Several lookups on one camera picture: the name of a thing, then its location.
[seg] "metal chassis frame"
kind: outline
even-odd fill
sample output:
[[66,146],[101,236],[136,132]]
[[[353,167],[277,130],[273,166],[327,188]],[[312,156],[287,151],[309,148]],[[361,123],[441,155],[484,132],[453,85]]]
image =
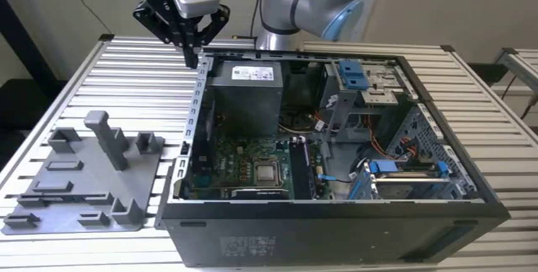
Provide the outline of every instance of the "metal chassis frame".
[[[336,54],[336,53],[309,53],[309,52],[275,52],[275,51],[255,51],[255,50],[229,50],[212,48],[205,51],[206,57],[224,56],[229,59],[263,59],[277,60],[283,55],[295,55],[296,60],[308,61],[331,61],[336,59],[393,59],[403,70],[409,84],[419,96],[419,101],[423,103],[429,111],[439,129],[444,135],[447,143],[461,161],[461,164],[475,182],[477,191],[480,193],[484,203],[464,202],[445,202],[445,203],[412,203],[401,201],[365,201],[361,203],[337,203],[337,202],[315,202],[315,201],[288,201],[288,202],[257,202],[257,201],[177,201],[165,200],[161,198],[160,209],[157,213],[156,225],[162,227],[162,224],[169,232],[174,243],[196,244],[196,241],[188,241],[185,237],[186,230],[197,230],[209,223],[213,227],[214,224],[224,223],[226,220],[233,220],[234,223],[242,223],[248,228],[251,220],[325,220],[327,227],[332,219],[363,219],[371,222],[373,226],[376,222],[385,222],[387,220],[404,221],[408,219],[436,219],[449,220],[453,227],[465,225],[472,230],[459,233],[455,237],[440,236],[437,240],[432,241],[428,245],[420,246],[413,253],[405,254],[399,260],[389,263],[435,263],[447,258],[460,247],[472,242],[479,236],[487,233],[497,224],[504,222],[509,215],[503,204],[488,187],[487,182],[448,126],[448,122],[443,117],[440,111],[432,103],[432,98],[421,84],[407,60],[403,56],[393,55],[361,55],[361,54]],[[170,196],[172,182],[170,176],[166,177],[164,185],[164,195]]]

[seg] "black cable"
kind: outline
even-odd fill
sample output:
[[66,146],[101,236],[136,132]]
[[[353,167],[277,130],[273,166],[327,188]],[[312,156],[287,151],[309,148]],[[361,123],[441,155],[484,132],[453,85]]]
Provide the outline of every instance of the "black cable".
[[527,108],[524,109],[524,111],[523,111],[523,114],[520,115],[520,119],[524,119],[524,117],[527,116],[527,114],[528,114],[528,111],[530,111],[530,108],[531,108],[532,106],[531,105],[527,105]]
[[249,33],[249,37],[252,37],[253,34],[253,21],[255,21],[255,15],[257,12],[257,7],[260,5],[260,0],[255,0],[255,6],[253,6],[253,12],[252,12],[252,18],[251,18],[251,33]]
[[104,26],[104,28],[106,29],[106,32],[109,34],[112,34],[112,31],[109,30],[108,26],[104,24],[102,20],[100,19],[100,17],[96,15],[96,13],[92,11],[92,9],[89,8],[89,6],[86,6],[84,0],[80,0],[84,7],[86,8],[86,10],[93,14],[94,18],[98,20],[98,22],[101,23],[101,25]]
[[347,183],[347,184],[348,184],[348,183],[352,183],[352,181],[344,181],[344,180],[340,180],[340,179],[335,179],[335,181],[336,181],[336,182],[340,182],[340,183]]
[[513,83],[513,81],[515,81],[515,75],[513,75],[513,77],[512,77],[509,83],[505,85],[505,89],[504,89],[504,92],[503,92],[503,95],[501,95],[500,99],[504,99],[507,90],[509,89],[509,86],[511,86],[511,84]]

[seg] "metal rail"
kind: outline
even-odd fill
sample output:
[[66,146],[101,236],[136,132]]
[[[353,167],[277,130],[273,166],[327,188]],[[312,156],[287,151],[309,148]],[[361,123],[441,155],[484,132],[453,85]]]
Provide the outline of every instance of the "metal rail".
[[[214,40],[216,47],[251,48],[248,40]],[[536,136],[507,109],[455,53],[440,47],[307,42],[308,52],[403,55],[431,93],[449,126],[511,213],[492,232],[467,245],[439,266],[421,271],[536,271],[538,269],[538,146]],[[196,73],[182,56],[153,38],[116,37],[92,50],[60,97],[0,173],[0,217],[10,213],[16,195],[28,187],[50,148],[56,126],[82,125],[89,110],[106,110],[110,126],[125,135],[141,130],[162,136],[165,148],[144,228],[138,232],[4,236],[0,268],[36,271],[178,271],[185,269],[166,231],[153,228],[166,168],[177,156]],[[279,271],[416,271],[335,266],[289,267]],[[234,271],[234,268],[218,269]]]

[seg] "robotic arm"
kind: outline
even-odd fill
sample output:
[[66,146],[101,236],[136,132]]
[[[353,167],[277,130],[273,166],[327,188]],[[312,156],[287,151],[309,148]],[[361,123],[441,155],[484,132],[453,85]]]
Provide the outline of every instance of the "robotic arm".
[[300,50],[300,30],[336,41],[355,26],[361,7],[361,0],[263,0],[256,48]]
[[[220,0],[145,0],[132,15],[153,35],[182,49],[185,66],[196,68],[197,53],[229,19],[229,8]],[[344,26],[355,24],[361,13],[359,0],[263,0],[261,33],[256,48],[297,50],[299,31],[337,40]],[[210,23],[198,30],[201,18]]]
[[[185,66],[196,68],[197,53],[208,44],[229,19],[229,8],[220,0],[145,0],[132,15],[153,35],[182,49]],[[205,15],[210,23],[198,30]]]

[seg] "orange wire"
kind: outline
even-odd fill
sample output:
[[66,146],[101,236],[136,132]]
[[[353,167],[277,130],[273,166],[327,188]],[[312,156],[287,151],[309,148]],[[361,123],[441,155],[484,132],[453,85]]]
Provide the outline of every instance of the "orange wire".
[[377,143],[377,140],[376,140],[375,135],[373,135],[373,131],[371,129],[369,115],[367,115],[367,127],[368,127],[368,130],[369,130],[369,143],[371,143],[371,146],[373,147],[373,149],[379,152],[379,154],[381,156],[384,156],[384,157],[387,157],[389,159],[396,159],[395,157],[392,157],[391,155],[388,155],[385,153],[385,151],[383,150],[383,148],[380,147],[380,145]]

